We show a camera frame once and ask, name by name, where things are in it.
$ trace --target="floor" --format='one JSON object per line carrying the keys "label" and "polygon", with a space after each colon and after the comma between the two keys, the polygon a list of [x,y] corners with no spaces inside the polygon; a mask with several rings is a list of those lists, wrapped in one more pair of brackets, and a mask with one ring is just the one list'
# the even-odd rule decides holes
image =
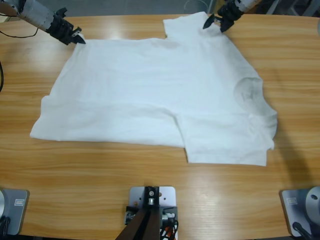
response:
{"label": "floor", "polygon": [[211,0],[38,0],[38,2],[53,11],[66,7],[68,9],[68,17],[77,17],[192,14],[201,11],[207,12]]}

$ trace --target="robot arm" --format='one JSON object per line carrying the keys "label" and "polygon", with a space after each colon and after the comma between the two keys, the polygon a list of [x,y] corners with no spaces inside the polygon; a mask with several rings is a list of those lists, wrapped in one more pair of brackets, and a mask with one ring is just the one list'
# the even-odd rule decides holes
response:
{"label": "robot arm", "polygon": [[227,31],[236,20],[238,20],[244,13],[249,11],[261,0],[231,0],[228,1],[218,10],[218,15],[212,14],[204,23],[203,29],[211,26],[212,23],[220,24],[221,32]]}
{"label": "robot arm", "polygon": [[0,0],[0,13],[17,16],[66,45],[85,44],[79,35],[81,28],[74,29],[74,26],[64,19],[66,11],[66,8],[62,8],[53,12],[36,0]]}

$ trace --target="wooden table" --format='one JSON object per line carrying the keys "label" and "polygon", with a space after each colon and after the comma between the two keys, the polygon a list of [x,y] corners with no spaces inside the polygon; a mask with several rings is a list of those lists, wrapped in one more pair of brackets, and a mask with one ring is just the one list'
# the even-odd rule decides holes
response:
{"label": "wooden table", "polygon": [[[73,17],[87,39],[164,38],[176,15]],[[267,167],[188,164],[182,148],[29,137],[74,45],[39,31],[0,35],[0,187],[30,191],[22,234],[114,239],[132,186],[174,186],[181,240],[289,235],[279,191],[320,185],[320,37],[312,17],[245,15],[228,32],[278,111]],[[30,35],[24,21],[0,23]]]}

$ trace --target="white t-shirt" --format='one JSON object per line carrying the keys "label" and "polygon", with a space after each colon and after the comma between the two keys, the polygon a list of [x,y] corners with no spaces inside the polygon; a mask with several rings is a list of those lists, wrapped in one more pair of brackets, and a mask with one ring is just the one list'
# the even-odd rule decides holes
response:
{"label": "white t-shirt", "polygon": [[265,166],[277,113],[263,80],[199,12],[164,20],[166,39],[77,44],[30,136],[184,147],[190,163]]}

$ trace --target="sticker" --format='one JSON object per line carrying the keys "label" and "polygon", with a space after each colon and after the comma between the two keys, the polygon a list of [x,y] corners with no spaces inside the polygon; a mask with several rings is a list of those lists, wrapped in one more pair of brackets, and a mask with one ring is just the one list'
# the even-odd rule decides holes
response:
{"label": "sticker", "polygon": [[24,199],[16,199],[14,201],[15,206],[23,207],[25,205],[25,200]]}
{"label": "sticker", "polygon": [[286,199],[286,202],[289,204],[289,205],[297,205],[298,202],[297,202],[297,199],[295,197],[289,197]]}

